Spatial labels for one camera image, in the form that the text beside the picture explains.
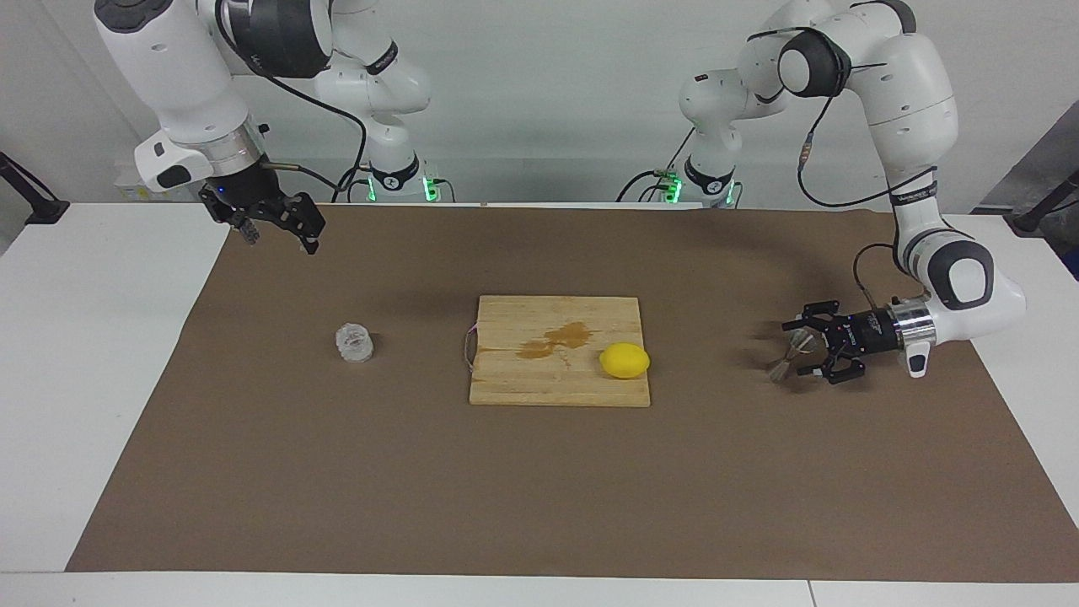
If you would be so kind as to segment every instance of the white table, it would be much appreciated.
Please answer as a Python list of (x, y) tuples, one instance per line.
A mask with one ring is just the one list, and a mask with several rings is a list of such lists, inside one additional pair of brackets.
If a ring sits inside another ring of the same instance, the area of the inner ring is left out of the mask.
[[(1027, 319), (974, 345), (1079, 521), (1079, 285), (999, 218), (950, 219), (1026, 289)], [(226, 233), (195, 204), (77, 204), (0, 257), (0, 605), (1079, 605), (1079, 584), (63, 574)]]

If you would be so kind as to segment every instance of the green led light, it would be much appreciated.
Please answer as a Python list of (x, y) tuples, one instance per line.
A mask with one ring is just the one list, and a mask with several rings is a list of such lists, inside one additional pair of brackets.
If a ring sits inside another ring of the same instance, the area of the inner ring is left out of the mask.
[(667, 192), (664, 194), (664, 199), (667, 204), (678, 204), (679, 198), (682, 197), (682, 179), (673, 177), (672, 181), (667, 185)]
[(745, 187), (746, 185), (743, 185), (741, 181), (730, 183), (729, 189), (727, 190), (727, 201), (725, 203), (728, 208), (738, 208), (738, 203), (741, 201), (741, 194)]
[(435, 202), (438, 199), (438, 187), (435, 182), (427, 178), (426, 175), (423, 177), (423, 189), (427, 194), (427, 202)]

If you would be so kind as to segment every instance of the brown paper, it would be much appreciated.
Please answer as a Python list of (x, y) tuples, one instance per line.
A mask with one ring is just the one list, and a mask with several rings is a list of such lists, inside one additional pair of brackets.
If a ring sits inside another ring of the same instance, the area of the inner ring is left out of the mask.
[[(779, 325), (865, 308), (869, 211), (326, 208), (230, 236), (70, 571), (1079, 581), (1079, 532), (969, 344), (777, 387)], [(878, 300), (909, 295), (887, 251)], [(468, 405), (487, 292), (640, 298), (651, 409)], [(375, 356), (341, 360), (365, 325)]]

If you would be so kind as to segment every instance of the black stand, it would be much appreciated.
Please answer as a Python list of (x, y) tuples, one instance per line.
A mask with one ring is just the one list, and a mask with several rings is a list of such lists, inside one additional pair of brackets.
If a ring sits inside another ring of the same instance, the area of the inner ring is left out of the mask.
[(71, 206), (71, 203), (66, 199), (46, 199), (45, 196), (41, 195), (26, 177), (12, 164), (10, 157), (3, 152), (0, 152), (0, 176), (4, 178), (5, 181), (11, 183), (11, 187), (15, 188), (26, 202), (30, 203), (30, 208), (33, 212), (26, 220), (27, 225), (41, 225), (41, 224), (53, 224), (60, 220), (64, 212)]
[(1009, 218), (1008, 222), (1019, 231), (1033, 232), (1038, 229), (1046, 215), (1052, 212), (1060, 203), (1064, 202), (1064, 198), (1071, 195), (1071, 192), (1077, 189), (1079, 189), (1079, 170), (1073, 173), (1070, 177), (1050, 192), (1037, 206), (1023, 215)]

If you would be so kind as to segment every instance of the bamboo board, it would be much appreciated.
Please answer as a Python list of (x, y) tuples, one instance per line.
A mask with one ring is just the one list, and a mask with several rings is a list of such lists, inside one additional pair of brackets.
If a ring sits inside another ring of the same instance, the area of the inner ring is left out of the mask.
[(474, 405), (647, 408), (648, 377), (615, 380), (599, 356), (644, 347), (636, 296), (480, 296)]

